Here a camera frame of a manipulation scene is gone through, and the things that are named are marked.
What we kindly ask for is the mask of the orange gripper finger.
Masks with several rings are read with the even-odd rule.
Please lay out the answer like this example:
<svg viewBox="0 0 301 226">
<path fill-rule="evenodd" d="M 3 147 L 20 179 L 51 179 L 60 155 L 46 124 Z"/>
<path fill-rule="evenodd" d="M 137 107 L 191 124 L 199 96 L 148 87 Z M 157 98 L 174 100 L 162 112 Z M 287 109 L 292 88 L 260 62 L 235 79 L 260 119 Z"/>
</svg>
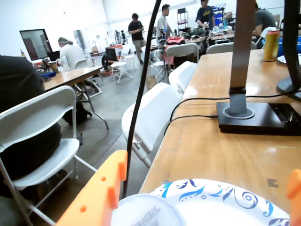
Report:
<svg viewBox="0 0 301 226">
<path fill-rule="evenodd" d="M 111 154 L 77 195 L 57 226 L 110 226 L 127 177 L 127 151 Z"/>
<path fill-rule="evenodd" d="M 290 200 L 290 225 L 301 225 L 301 170 L 294 169 L 288 179 L 286 197 Z"/>
</svg>

